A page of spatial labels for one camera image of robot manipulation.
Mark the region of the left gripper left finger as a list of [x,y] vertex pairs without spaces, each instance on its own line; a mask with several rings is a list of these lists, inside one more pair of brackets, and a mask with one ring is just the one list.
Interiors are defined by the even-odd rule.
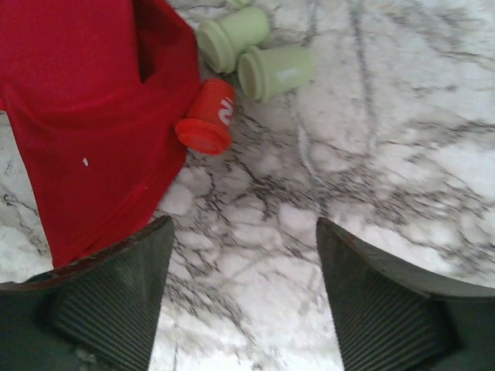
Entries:
[[146,370],[174,244],[171,218],[65,267],[1,285],[3,370]]

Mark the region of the red cloth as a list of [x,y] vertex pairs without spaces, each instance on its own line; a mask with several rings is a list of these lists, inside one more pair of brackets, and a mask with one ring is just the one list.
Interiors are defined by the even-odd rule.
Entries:
[[193,30],[168,2],[1,3],[1,102],[55,267],[150,220],[199,88]]

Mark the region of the green capsule pair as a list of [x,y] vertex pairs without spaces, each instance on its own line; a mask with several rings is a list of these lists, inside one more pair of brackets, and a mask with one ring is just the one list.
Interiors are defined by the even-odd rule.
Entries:
[[303,86],[314,78],[315,71],[312,54],[303,46],[252,46],[240,55],[237,64],[241,89],[258,103]]
[[265,11],[248,6],[219,19],[203,20],[196,31],[196,41],[213,72],[233,73],[239,55],[264,42],[269,33],[270,22]]

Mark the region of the red capsule cluster five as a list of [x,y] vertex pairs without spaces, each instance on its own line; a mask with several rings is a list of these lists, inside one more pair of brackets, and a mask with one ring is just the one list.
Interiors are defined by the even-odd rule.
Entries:
[[179,140],[205,155],[220,155],[231,145],[235,91],[224,80],[204,80],[186,117],[175,126]]

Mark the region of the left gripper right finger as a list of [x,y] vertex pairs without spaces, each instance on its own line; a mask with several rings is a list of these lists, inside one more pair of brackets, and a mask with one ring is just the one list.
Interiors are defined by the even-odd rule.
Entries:
[[492,370],[494,289],[427,271],[320,217],[316,242],[346,370]]

